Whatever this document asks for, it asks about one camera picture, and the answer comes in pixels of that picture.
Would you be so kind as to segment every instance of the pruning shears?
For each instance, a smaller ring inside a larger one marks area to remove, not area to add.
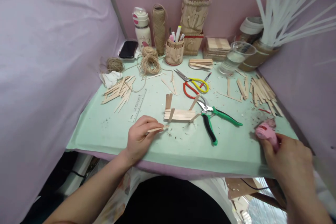
[[[203,121],[204,121],[204,125],[206,127],[206,130],[208,132],[208,134],[210,135],[211,137],[211,140],[212,140],[212,143],[213,145],[217,145],[218,144],[218,141],[217,141],[217,138],[214,134],[214,130],[212,129],[212,125],[211,125],[211,121],[210,121],[210,118],[213,117],[214,115],[217,115],[227,121],[229,121],[230,123],[232,123],[233,125],[235,126],[243,126],[242,123],[240,122],[237,122],[235,119],[233,119],[231,116],[229,116],[228,114],[216,109],[215,107],[210,107],[208,104],[208,101],[202,97],[204,102],[200,101],[200,100],[197,100],[197,103],[201,106],[202,108],[202,114],[201,116],[203,117]]]

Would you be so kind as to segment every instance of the glass of water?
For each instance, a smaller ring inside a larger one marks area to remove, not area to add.
[[[256,52],[257,49],[251,44],[246,42],[233,42],[230,52],[219,66],[219,71],[224,75],[232,74],[244,60]]]

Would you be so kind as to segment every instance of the ruler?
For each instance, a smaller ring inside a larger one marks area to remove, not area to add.
[[[137,98],[137,101],[135,103],[135,106],[134,106],[134,109],[133,109],[133,113],[132,113],[130,119],[128,120],[129,122],[134,123],[136,121],[136,119],[138,117],[138,114],[139,114],[139,111],[140,111],[140,108],[141,108],[142,101],[144,100],[146,91],[147,91],[147,89],[145,89],[142,92],[142,94],[138,94],[138,98]]]

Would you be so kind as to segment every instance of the pink glue gun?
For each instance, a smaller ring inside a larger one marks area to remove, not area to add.
[[[273,146],[273,150],[277,152],[280,148],[274,129],[264,121],[255,129],[255,135],[260,139],[267,139]]]

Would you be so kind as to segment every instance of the black phone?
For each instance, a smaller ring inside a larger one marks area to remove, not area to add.
[[[136,41],[125,41],[122,49],[119,53],[119,58],[123,59],[133,59],[135,50],[138,47],[138,42]]]

